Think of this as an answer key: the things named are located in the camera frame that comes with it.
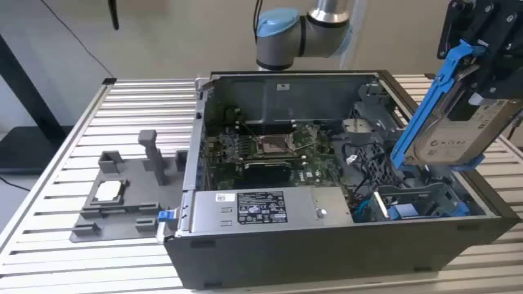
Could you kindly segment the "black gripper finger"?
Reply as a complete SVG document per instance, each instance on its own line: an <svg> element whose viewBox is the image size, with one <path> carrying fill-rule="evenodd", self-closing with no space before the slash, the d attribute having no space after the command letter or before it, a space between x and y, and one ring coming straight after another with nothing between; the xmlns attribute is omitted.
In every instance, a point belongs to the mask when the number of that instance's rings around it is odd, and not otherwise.
<svg viewBox="0 0 523 294"><path fill-rule="evenodd" d="M451 1L447 6L446 18L442 27L440 41L438 44L438 59L444 59L450 49L456 43L458 22L463 13L464 2Z"/></svg>
<svg viewBox="0 0 523 294"><path fill-rule="evenodd" d="M522 99L522 1L495 1L479 39L488 44L480 58L478 93L486 99Z"/></svg>

